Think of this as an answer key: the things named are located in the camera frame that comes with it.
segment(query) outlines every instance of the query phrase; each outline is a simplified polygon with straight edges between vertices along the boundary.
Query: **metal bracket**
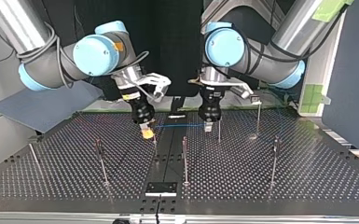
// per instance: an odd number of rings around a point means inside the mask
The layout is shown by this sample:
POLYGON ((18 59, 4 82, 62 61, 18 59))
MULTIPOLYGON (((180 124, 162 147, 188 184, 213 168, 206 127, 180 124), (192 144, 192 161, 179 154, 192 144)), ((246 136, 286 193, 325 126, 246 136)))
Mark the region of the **metal bracket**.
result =
MULTIPOLYGON (((205 34, 205 27, 208 22, 220 21, 235 7, 251 7, 260 14, 264 20, 269 22, 272 5, 273 0, 215 0, 202 13, 201 33, 205 34)), ((284 14, 278 4, 276 5, 273 18, 272 27, 277 30, 284 19, 284 14)))
POLYGON ((168 86, 171 85, 171 81, 165 76, 157 73, 150 73, 138 79, 136 84, 140 86, 145 84, 156 86, 155 91, 153 92, 155 97, 154 101, 159 103, 167 92, 168 86))
POLYGON ((331 99, 325 95, 322 95, 322 104, 324 105, 330 105, 331 104, 331 99))
POLYGON ((200 83, 207 86, 227 86, 231 87, 230 91, 239 95, 242 99, 246 99, 248 96, 254 94, 252 89, 248 86, 246 82, 243 82, 235 77, 228 79, 224 82, 214 82, 214 81, 205 81, 200 78, 200 83))
POLYGON ((151 182, 147 184, 146 197, 176 197, 176 182, 151 182))

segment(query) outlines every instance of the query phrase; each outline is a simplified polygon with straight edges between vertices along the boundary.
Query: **vertical rod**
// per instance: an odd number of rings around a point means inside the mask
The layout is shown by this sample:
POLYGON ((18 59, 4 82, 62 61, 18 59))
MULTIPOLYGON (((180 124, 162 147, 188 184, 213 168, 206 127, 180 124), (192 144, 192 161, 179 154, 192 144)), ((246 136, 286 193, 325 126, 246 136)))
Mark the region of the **vertical rod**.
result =
POLYGON ((109 185, 109 180, 107 179, 107 175, 106 175, 106 169, 104 167, 104 159, 101 158, 101 165, 103 167, 103 171, 104 171, 104 179, 105 179, 105 185, 108 186, 109 185))
POLYGON ((185 161, 185 186, 189 184, 187 175, 187 138, 183 137, 182 141, 183 158, 185 161))
POLYGON ((219 137, 218 137, 218 142, 219 142, 219 143, 221 142, 221 139, 222 139, 222 137, 221 137, 221 127, 220 127, 220 126, 221 126, 221 124, 220 124, 221 121, 222 121, 222 120, 220 119, 220 120, 219 120, 219 137))
POLYGON ((271 185, 275 185, 275 170, 277 166, 277 154, 274 153, 274 164, 272 165, 271 185))
POLYGON ((155 148, 155 156, 157 156, 157 138, 156 138, 155 134, 153 134, 153 144, 154 144, 154 148, 155 148))
POLYGON ((36 157, 36 153, 35 153, 35 150, 34 150, 34 146, 32 145, 32 143, 28 144, 28 146, 29 146, 30 149, 31 149, 32 155, 34 156, 34 159, 35 159, 36 163, 39 164, 39 159, 36 157))
POLYGON ((256 135, 258 135, 259 130, 260 130, 260 115, 261 115, 261 102, 260 102, 260 104, 258 104, 258 109, 257 109, 257 126, 255 129, 256 135))

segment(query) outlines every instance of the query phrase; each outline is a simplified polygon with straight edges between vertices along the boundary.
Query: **black cable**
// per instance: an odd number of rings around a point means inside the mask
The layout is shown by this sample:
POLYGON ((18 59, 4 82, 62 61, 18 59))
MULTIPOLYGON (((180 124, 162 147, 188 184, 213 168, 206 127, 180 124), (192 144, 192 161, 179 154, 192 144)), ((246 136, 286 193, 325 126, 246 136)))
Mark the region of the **black cable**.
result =
POLYGON ((14 54, 14 49, 11 51, 11 53, 8 55, 8 56, 6 56, 6 58, 3 58, 3 59, 0 59, 0 63, 1 62, 3 62, 3 61, 5 61, 5 60, 7 60, 7 59, 9 59, 13 54, 14 54))
POLYGON ((74 1, 74 14, 73 14, 73 22, 74 22, 74 31, 75 31, 75 38, 76 38, 76 41, 79 40, 79 37, 77 36, 77 21, 76 21, 76 3, 74 1))
POLYGON ((342 7, 342 9, 339 11, 339 14, 336 16, 336 19, 333 21, 330 28, 328 29, 326 35, 322 39, 321 43, 319 43, 319 45, 314 50, 312 50, 310 53, 308 53, 306 55, 297 57, 295 59, 281 59, 281 58, 276 58, 276 57, 270 56, 268 54, 264 54, 264 53, 260 52, 257 48, 255 48, 252 45, 251 45, 251 49, 254 50, 255 52, 257 52, 258 54, 262 55, 263 57, 266 57, 268 59, 271 59, 271 60, 274 60, 274 61, 277 61, 277 62, 281 62, 281 63, 296 63, 296 62, 299 62, 301 60, 307 59, 311 55, 316 53, 316 51, 318 51, 322 47, 322 45, 327 40, 327 38, 330 36, 331 32, 333 31, 334 27, 336 26, 336 24, 338 23, 339 19, 341 18, 342 14, 345 12, 345 10, 348 8, 348 6, 349 5, 344 5, 344 7, 342 7))
POLYGON ((271 27, 273 27, 272 23, 274 22, 274 13, 276 7, 277 7, 277 0, 274 0, 274 3, 272 3, 271 18, 269 18, 269 25, 271 27))

